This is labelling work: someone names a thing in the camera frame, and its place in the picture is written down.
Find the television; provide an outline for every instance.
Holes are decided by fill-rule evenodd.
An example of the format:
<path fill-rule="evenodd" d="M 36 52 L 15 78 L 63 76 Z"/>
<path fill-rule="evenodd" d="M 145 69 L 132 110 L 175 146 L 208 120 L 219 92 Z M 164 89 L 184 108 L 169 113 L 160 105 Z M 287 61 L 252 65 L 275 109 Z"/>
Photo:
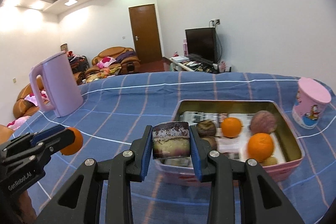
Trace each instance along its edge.
<path fill-rule="evenodd" d="M 218 62 L 217 39 L 215 28 L 198 28 L 185 30 L 188 54 Z"/>

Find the clothes pile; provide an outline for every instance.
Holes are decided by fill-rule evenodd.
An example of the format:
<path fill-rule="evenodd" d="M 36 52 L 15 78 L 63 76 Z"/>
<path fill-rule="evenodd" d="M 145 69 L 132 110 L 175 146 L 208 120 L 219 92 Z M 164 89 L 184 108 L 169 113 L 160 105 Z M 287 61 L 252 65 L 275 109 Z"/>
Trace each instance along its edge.
<path fill-rule="evenodd" d="M 82 55 L 74 55 L 72 51 L 68 52 L 68 60 L 72 69 L 72 73 L 85 72 L 89 67 L 87 58 Z"/>
<path fill-rule="evenodd" d="M 117 63 L 121 63 L 124 59 L 126 59 L 127 57 L 130 57 L 130 56 L 135 56 L 135 51 L 130 51 L 130 50 L 127 50 L 125 51 L 124 53 L 120 54 L 117 58 L 116 58 L 116 62 Z"/>

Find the bed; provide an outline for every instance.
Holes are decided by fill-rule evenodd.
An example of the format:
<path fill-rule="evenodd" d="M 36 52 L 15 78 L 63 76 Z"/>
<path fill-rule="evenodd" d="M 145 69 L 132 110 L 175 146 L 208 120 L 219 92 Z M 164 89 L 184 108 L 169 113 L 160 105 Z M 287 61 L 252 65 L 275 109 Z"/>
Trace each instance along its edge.
<path fill-rule="evenodd" d="M 37 112 L 15 136 L 38 132 L 56 124 L 78 128 L 83 149 L 72 156 L 53 155 L 46 176 L 29 189 L 36 212 L 87 158 L 107 160 L 127 150 L 142 136 L 145 126 L 172 119 L 180 100 L 272 100 L 293 122 L 306 152 L 301 165 L 278 185 L 307 224 L 316 223 L 336 196 L 336 97 L 327 106 L 318 127 L 306 130 L 291 117 L 298 77 L 252 73 L 155 72 L 114 76 L 80 86 L 84 104 L 67 117 Z M 210 189 L 165 184 L 151 160 L 143 183 L 132 183 L 134 223 L 206 223 Z M 104 223 L 106 185 L 100 223 Z M 236 203 L 236 223 L 240 208 Z"/>

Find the pink electric kettle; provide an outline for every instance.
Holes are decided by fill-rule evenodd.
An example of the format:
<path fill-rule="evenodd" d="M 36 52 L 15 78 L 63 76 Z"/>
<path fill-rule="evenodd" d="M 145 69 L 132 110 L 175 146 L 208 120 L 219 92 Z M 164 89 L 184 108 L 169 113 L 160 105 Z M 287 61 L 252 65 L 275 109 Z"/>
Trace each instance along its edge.
<path fill-rule="evenodd" d="M 43 103 L 36 77 L 41 75 L 43 86 L 50 100 Z M 83 104 L 83 97 L 74 79 L 66 52 L 59 52 L 31 69 L 31 88 L 42 111 L 54 110 L 57 117 L 74 112 Z"/>

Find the cartoon cup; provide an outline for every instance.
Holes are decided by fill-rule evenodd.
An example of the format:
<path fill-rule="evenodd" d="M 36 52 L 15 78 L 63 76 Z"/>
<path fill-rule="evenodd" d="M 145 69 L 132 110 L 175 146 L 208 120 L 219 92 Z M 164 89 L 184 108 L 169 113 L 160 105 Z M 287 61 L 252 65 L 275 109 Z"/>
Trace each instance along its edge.
<path fill-rule="evenodd" d="M 298 85 L 292 116 L 301 127 L 312 129 L 330 103 L 331 95 L 324 86 L 310 78 L 300 78 Z"/>
<path fill-rule="evenodd" d="M 190 156 L 189 124 L 164 122 L 153 127 L 153 158 L 174 159 Z"/>

